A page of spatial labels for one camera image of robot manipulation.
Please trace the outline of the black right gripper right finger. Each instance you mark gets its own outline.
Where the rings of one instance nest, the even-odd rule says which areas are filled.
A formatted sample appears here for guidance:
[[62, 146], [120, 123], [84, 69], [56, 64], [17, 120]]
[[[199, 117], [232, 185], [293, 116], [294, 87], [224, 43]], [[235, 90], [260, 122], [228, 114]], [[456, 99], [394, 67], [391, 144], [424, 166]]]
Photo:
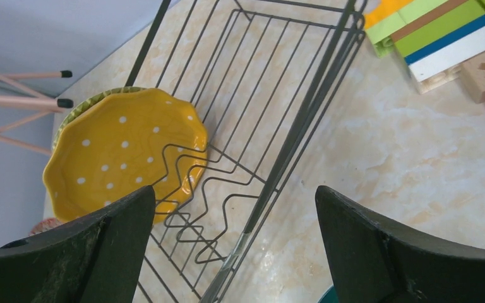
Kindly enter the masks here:
[[315, 203], [340, 302], [485, 302], [485, 249], [413, 229], [328, 186]]

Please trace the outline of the yellow polka dot plate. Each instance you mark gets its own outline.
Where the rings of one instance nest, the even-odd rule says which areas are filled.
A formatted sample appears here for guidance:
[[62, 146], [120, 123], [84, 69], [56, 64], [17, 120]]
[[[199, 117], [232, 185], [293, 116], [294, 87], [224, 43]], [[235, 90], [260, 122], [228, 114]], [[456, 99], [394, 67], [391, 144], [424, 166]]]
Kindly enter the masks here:
[[208, 133], [196, 109], [158, 88], [109, 95], [62, 131], [43, 181], [63, 222], [143, 187], [154, 223], [191, 197], [207, 164]]

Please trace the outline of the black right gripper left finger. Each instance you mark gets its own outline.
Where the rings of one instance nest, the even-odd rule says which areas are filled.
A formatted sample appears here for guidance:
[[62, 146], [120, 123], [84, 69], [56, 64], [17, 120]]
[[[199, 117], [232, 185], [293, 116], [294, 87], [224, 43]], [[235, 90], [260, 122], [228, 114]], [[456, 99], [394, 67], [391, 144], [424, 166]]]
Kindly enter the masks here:
[[131, 302], [155, 212], [144, 186], [0, 247], [0, 302]]

